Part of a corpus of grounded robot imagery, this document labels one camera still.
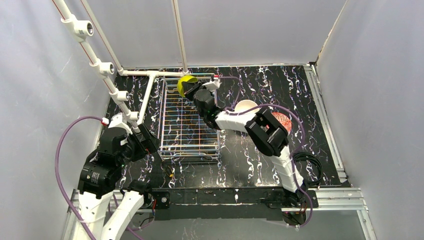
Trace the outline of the yellow-green plastic bowl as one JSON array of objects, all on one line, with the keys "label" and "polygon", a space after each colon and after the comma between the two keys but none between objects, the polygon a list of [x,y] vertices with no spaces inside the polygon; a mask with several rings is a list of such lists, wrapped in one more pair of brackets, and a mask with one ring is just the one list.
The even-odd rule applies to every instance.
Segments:
[{"label": "yellow-green plastic bowl", "polygon": [[185,75],[181,77],[177,82],[177,91],[179,95],[183,98],[186,97],[186,93],[192,89],[199,80],[192,75]]}]

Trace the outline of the beige ceramic bowl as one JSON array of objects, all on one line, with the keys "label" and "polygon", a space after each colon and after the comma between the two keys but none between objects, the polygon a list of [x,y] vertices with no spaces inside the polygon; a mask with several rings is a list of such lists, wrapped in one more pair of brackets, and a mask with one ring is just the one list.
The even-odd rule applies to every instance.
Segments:
[{"label": "beige ceramic bowl", "polygon": [[239,101],[239,102],[235,105],[234,113],[235,113],[236,115],[242,115],[242,113],[243,113],[243,112],[245,112],[245,111],[247,111],[247,110],[249,110],[249,109],[252,109],[252,108],[254,108],[254,107],[256,107],[256,106],[258,106],[258,104],[257,104],[257,103],[255,103],[255,102],[254,102],[254,101],[252,101],[252,100],[248,100],[248,99],[241,100],[241,101]]}]

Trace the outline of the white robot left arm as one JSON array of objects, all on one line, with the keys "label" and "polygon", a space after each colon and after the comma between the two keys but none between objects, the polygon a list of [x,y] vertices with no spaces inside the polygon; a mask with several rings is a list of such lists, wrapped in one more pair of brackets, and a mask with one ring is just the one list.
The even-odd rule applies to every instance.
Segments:
[{"label": "white robot left arm", "polygon": [[129,162],[136,162],[158,151],[159,140],[145,124],[139,133],[119,126],[108,127],[99,137],[96,149],[87,157],[78,182],[78,208],[81,217],[75,226],[74,240],[119,240],[137,210],[154,208],[157,200],[149,183],[133,180],[124,188],[122,200],[105,221],[116,183]]}]

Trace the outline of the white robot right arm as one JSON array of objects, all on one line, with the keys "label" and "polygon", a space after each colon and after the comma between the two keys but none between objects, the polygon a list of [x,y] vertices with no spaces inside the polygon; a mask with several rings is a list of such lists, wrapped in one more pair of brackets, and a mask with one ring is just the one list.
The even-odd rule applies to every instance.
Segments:
[{"label": "white robot right arm", "polygon": [[308,187],[291,156],[289,131],[264,104],[242,112],[219,107],[212,92],[219,85],[218,79],[206,82],[188,75],[178,80],[177,91],[183,98],[193,102],[209,128],[247,133],[256,149],[274,164],[286,201],[294,206],[305,201]]}]

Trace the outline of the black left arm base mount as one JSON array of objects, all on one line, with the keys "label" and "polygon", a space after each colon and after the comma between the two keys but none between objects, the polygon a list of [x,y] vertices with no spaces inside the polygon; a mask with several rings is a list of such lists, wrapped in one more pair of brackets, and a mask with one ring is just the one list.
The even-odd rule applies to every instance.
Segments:
[{"label": "black left arm base mount", "polygon": [[130,221],[130,229],[139,231],[151,224],[159,216],[159,210],[167,210],[170,207],[171,191],[154,189],[148,194],[147,202],[136,210]]}]

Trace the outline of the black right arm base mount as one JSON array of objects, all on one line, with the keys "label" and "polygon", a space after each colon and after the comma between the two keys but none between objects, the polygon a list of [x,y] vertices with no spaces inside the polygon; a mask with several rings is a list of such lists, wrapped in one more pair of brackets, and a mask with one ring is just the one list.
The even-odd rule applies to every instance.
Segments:
[{"label": "black right arm base mount", "polygon": [[282,220],[287,226],[299,228],[311,219],[307,211],[319,207],[318,197],[314,190],[290,192],[288,190],[275,190],[266,192],[259,202],[270,209],[281,210]]}]

